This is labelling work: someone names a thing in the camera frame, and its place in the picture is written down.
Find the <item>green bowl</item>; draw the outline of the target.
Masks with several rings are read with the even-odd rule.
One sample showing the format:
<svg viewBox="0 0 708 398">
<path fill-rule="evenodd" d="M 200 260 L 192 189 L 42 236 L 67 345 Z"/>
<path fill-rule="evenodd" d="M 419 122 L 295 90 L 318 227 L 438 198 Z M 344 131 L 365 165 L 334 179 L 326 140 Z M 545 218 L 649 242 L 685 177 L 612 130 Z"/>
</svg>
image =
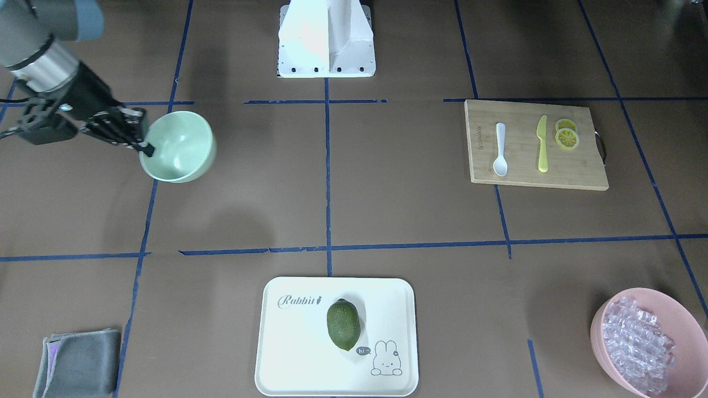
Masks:
<svg viewBox="0 0 708 398">
<path fill-rule="evenodd" d="M 203 116 L 176 111 L 162 116 L 149 127 L 152 156 L 141 152 L 139 161 L 146 174 L 158 181 L 182 184 L 204 175 L 217 154 L 212 128 Z"/>
</svg>

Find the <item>white plastic spoon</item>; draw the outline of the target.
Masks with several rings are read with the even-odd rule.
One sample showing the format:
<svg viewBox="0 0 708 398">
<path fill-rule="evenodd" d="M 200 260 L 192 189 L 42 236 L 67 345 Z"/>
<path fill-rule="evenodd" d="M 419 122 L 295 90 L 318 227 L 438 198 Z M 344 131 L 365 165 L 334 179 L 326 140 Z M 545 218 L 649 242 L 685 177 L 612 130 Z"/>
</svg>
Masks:
<svg viewBox="0 0 708 398">
<path fill-rule="evenodd" d="M 497 176 L 504 177 L 508 173 L 508 163 L 505 158 L 506 124 L 496 123 L 497 157 L 492 168 Z"/>
</svg>

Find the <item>pink bowl with ice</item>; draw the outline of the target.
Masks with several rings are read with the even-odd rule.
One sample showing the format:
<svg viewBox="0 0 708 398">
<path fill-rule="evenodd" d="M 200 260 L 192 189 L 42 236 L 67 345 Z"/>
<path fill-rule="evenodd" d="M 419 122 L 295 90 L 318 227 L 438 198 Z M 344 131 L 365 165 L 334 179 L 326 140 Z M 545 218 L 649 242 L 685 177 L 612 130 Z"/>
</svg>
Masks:
<svg viewBox="0 0 708 398">
<path fill-rule="evenodd" d="M 672 297 L 629 288 L 592 318 L 591 346 L 600 368 L 640 397 L 698 397 L 706 391 L 706 334 Z"/>
</svg>

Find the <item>grey folded cloth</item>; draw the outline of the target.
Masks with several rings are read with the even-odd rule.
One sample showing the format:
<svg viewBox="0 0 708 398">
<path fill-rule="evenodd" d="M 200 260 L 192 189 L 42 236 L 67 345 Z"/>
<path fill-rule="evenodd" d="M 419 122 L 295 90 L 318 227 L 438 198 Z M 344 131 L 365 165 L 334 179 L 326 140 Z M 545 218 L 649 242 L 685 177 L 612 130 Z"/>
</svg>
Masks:
<svg viewBox="0 0 708 398">
<path fill-rule="evenodd" d="M 99 397 L 116 390 L 121 333 L 53 333 L 43 339 L 33 397 Z"/>
</svg>

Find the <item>white rabbit tray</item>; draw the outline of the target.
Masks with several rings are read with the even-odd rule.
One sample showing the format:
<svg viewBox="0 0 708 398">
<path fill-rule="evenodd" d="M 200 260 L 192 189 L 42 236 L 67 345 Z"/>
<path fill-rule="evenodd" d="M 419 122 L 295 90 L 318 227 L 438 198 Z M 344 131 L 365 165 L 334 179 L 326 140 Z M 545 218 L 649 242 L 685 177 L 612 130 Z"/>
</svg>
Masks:
<svg viewBox="0 0 708 398">
<path fill-rule="evenodd" d="M 414 290 L 400 278 L 276 277 L 263 290 L 254 382 L 267 396 L 409 396 Z"/>
</svg>

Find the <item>green lime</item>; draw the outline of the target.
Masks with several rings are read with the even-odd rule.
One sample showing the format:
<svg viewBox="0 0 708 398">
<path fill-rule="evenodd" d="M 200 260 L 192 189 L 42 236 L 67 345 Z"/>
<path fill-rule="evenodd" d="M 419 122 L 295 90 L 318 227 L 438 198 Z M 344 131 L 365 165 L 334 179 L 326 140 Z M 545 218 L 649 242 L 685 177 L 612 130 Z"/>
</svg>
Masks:
<svg viewBox="0 0 708 398">
<path fill-rule="evenodd" d="M 361 336 L 361 321 L 357 308 L 340 298 L 326 313 L 326 326 L 334 345 L 344 351 L 351 350 Z"/>
</svg>

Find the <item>yellow plastic knife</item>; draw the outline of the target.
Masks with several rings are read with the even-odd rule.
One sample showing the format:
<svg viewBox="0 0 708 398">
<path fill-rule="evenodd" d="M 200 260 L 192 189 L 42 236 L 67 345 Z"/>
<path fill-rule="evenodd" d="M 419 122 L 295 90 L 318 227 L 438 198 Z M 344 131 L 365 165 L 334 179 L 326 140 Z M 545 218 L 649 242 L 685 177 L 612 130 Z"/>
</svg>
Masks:
<svg viewBox="0 0 708 398">
<path fill-rule="evenodd" d="M 539 139 L 538 171 L 541 173 L 546 173 L 549 170 L 546 148 L 547 115 L 542 115 L 539 118 L 538 126 L 536 128 L 536 135 Z"/>
</svg>

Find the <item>lemon slice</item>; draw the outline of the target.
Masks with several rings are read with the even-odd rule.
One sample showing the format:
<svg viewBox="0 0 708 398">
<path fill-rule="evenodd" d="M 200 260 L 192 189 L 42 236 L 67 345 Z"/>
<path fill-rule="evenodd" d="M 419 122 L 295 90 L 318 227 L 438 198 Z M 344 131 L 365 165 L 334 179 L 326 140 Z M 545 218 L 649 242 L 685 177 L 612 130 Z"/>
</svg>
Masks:
<svg viewBox="0 0 708 398">
<path fill-rule="evenodd" d="M 555 130 L 559 129 L 572 129 L 577 133 L 577 124 L 568 118 L 560 118 L 555 123 Z"/>
<path fill-rule="evenodd" d="M 579 146 L 580 138 L 574 129 L 560 128 L 555 133 L 555 141 L 562 149 L 574 150 Z"/>
</svg>

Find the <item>bamboo cutting board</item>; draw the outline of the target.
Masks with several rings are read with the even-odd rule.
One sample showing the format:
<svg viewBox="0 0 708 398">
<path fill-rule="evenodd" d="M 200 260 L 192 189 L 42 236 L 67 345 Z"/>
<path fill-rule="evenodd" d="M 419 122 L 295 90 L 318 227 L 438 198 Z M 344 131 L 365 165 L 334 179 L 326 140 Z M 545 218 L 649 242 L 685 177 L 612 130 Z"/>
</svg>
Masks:
<svg viewBox="0 0 708 398">
<path fill-rule="evenodd" d="M 475 184 L 607 191 L 605 166 L 595 141 L 595 126 L 587 107 L 468 99 L 464 103 L 467 128 L 468 174 Z M 549 170 L 538 171 L 538 121 L 547 115 Z M 577 124 L 579 146 L 562 149 L 555 141 L 555 123 L 568 118 Z M 508 173 L 497 176 L 496 123 L 506 124 L 505 158 Z"/>
</svg>

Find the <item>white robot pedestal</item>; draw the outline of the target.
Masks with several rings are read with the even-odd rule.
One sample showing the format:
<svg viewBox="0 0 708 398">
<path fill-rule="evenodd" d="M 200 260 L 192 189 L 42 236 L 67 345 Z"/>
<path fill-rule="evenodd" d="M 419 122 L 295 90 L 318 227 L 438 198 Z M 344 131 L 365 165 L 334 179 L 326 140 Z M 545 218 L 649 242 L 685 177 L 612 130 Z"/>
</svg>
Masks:
<svg viewBox="0 0 708 398">
<path fill-rule="evenodd" d="M 361 1 L 291 1 L 280 8 L 281 78 L 366 78 L 377 68 L 372 10 Z"/>
</svg>

